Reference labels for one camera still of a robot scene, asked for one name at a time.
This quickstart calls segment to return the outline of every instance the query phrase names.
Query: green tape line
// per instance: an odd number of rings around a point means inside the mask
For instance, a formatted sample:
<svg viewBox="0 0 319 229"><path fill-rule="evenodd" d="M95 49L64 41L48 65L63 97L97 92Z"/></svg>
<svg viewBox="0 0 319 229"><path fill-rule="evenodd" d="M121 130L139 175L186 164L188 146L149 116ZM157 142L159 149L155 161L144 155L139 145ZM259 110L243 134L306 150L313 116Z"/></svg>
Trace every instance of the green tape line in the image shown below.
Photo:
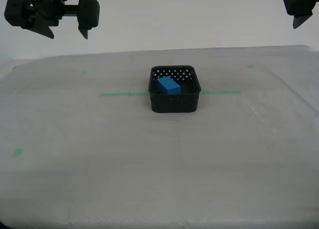
<svg viewBox="0 0 319 229"><path fill-rule="evenodd" d="M124 93L107 93L107 94L100 94L100 97L118 97L118 96L149 96L149 93L131 93L131 92L124 92Z"/></svg>
<svg viewBox="0 0 319 229"><path fill-rule="evenodd" d="M202 91L201 95L239 95L241 91ZM100 94L99 97L120 97L120 96L149 96L149 93L106 93Z"/></svg>
<svg viewBox="0 0 319 229"><path fill-rule="evenodd" d="M239 95L241 91L202 91L201 95Z"/></svg>
<svg viewBox="0 0 319 229"><path fill-rule="evenodd" d="M19 157L19 156L21 156L23 154L23 152L24 152L24 149L16 148L15 152L13 152L13 154L12 154L12 157L13 158Z"/></svg>

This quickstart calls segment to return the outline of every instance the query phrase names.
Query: basket rim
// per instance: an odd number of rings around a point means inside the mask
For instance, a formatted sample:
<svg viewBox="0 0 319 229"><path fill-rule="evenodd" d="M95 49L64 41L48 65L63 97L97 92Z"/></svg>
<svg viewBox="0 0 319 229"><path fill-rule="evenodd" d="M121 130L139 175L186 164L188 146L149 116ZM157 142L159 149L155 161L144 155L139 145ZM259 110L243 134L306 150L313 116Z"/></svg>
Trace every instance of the basket rim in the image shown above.
<svg viewBox="0 0 319 229"><path fill-rule="evenodd" d="M195 68L192 67L192 66L189 66L189 65L176 65L176 66L154 66L152 69L151 69L151 75L150 75L150 82L149 82L149 94L150 95L163 95L163 94L156 94L156 93L152 93L151 92L151 83L152 83L152 72L153 70L156 70L157 68L166 68L166 67L176 67L176 68L185 68L185 67L190 67L192 70L193 70L193 73L194 73L194 79L196 80L196 83L198 85L198 88L199 88L199 91L197 93L193 93L193 94L172 94L170 96L190 96L190 95L197 95L201 92L201 87L200 87L200 84L199 84L199 81L198 81L198 77L197 77L197 74L196 74L196 71L195 71Z"/></svg>

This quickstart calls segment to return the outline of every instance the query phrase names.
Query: black mesh basket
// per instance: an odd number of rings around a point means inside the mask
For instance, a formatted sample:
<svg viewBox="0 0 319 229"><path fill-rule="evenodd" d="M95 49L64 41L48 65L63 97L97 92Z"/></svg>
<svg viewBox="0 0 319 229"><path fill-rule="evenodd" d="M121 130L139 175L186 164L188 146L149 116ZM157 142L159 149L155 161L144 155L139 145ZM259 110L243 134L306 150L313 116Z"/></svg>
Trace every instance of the black mesh basket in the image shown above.
<svg viewBox="0 0 319 229"><path fill-rule="evenodd" d="M181 87L181 95L163 95L156 80L170 76ZM201 91L195 69L191 66L156 66L151 70L149 93L156 113L190 113L197 110Z"/></svg>

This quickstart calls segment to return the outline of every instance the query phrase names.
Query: robotic arm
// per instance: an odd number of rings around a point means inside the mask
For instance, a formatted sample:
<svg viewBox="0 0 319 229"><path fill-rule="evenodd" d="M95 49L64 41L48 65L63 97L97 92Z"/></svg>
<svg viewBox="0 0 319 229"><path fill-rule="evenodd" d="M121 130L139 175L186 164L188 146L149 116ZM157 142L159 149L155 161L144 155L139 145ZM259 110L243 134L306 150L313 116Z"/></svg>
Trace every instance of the robotic arm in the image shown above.
<svg viewBox="0 0 319 229"><path fill-rule="evenodd" d="M284 0L287 13L294 16L294 29L300 27L313 15L313 8L319 0Z"/></svg>
<svg viewBox="0 0 319 229"><path fill-rule="evenodd" d="M96 0L79 0L79 5L65 5L67 0L8 0L5 19L43 36L54 38L50 26L58 26L63 16L76 16L79 30L88 39L88 30L99 24L100 5Z"/></svg>
<svg viewBox="0 0 319 229"><path fill-rule="evenodd" d="M99 24L100 5L96 0L80 0L79 5L65 5L67 0L8 0L4 16L12 26L34 31L49 38L49 28L58 26L63 16L77 16L79 30L88 39L88 30ZM284 0L287 13L294 16L294 29L313 15L319 0Z"/></svg>

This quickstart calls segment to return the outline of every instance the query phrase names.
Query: blue block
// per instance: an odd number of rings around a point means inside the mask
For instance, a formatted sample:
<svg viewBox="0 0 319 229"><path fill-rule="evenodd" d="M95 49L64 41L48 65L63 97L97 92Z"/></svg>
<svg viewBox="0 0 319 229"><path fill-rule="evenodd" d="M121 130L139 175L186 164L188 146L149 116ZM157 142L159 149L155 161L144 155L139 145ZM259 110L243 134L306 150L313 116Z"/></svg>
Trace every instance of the blue block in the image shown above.
<svg viewBox="0 0 319 229"><path fill-rule="evenodd" d="M160 94L180 95L180 86L170 77L158 78L157 89Z"/></svg>

